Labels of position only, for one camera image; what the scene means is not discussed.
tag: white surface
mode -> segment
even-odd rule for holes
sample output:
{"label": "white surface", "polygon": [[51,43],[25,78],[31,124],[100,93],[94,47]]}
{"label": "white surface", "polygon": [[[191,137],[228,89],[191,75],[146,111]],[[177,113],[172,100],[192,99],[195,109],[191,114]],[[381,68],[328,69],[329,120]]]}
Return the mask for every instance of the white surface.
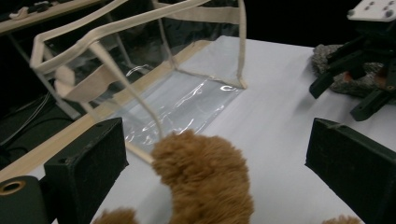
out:
{"label": "white surface", "polygon": [[[349,111],[360,100],[326,90],[317,100],[308,92],[315,80],[311,48],[247,41],[240,93],[203,131],[243,150],[255,201],[252,224],[319,224],[341,214],[354,215],[309,168],[305,153],[314,118],[330,119],[395,148],[396,106],[386,105],[366,121]],[[130,165],[98,210],[133,207],[142,224],[167,223],[170,192],[148,165],[128,152]],[[42,168],[32,172],[43,175]]]}
{"label": "white surface", "polygon": [[393,0],[362,0],[353,8],[352,21],[394,21],[396,2]]}

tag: black mechanical part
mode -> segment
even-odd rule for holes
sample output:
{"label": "black mechanical part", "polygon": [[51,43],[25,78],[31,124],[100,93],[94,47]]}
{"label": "black mechanical part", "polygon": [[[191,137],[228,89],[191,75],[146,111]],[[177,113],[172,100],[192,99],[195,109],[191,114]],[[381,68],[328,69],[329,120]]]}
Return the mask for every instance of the black mechanical part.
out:
{"label": "black mechanical part", "polygon": [[45,162],[41,180],[0,183],[1,223],[89,224],[127,165],[122,119],[99,122]]}
{"label": "black mechanical part", "polygon": [[364,223],[395,223],[394,151],[345,125],[315,118],[305,165]]}
{"label": "black mechanical part", "polygon": [[328,68],[311,84],[309,92],[318,99],[333,83],[333,78],[348,72],[353,79],[365,76],[365,63],[382,63],[387,68],[386,86],[384,91],[373,91],[353,111],[356,121],[370,118],[396,92],[396,21],[355,21],[356,30],[361,34],[358,38],[345,43],[332,54],[328,55]]}

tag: transparent vinyl bag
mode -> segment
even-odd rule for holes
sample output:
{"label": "transparent vinyl bag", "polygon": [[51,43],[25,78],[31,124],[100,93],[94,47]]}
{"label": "transparent vinyl bag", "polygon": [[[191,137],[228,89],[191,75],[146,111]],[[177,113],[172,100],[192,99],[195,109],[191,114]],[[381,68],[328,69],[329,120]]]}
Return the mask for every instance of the transparent vinyl bag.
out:
{"label": "transparent vinyl bag", "polygon": [[246,87],[245,39],[242,0],[114,0],[36,36],[31,67],[97,121],[122,117],[126,143],[149,152]]}

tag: brown plush toy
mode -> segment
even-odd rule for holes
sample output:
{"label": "brown plush toy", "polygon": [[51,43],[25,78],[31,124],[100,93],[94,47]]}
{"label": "brown plush toy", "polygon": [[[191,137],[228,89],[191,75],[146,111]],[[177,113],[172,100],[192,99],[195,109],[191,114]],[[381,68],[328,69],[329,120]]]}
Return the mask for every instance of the brown plush toy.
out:
{"label": "brown plush toy", "polygon": [[[218,136],[186,131],[158,142],[152,167],[172,191],[170,224],[248,224],[254,212],[246,160]],[[134,210],[105,211],[93,224],[137,224]],[[339,217],[323,224],[359,224]]]}

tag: screw hole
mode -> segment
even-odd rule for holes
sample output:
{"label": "screw hole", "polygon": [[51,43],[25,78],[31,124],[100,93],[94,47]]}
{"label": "screw hole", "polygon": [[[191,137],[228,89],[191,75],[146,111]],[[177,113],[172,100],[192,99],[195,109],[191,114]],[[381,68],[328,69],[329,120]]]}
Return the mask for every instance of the screw hole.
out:
{"label": "screw hole", "polygon": [[10,183],[5,184],[3,187],[0,188],[0,195],[9,195],[18,190],[22,189],[25,186],[25,182],[21,180],[13,181]]}
{"label": "screw hole", "polygon": [[58,162],[61,163],[61,164],[65,164],[66,161],[67,161],[67,158],[63,158],[63,159],[58,160]]}

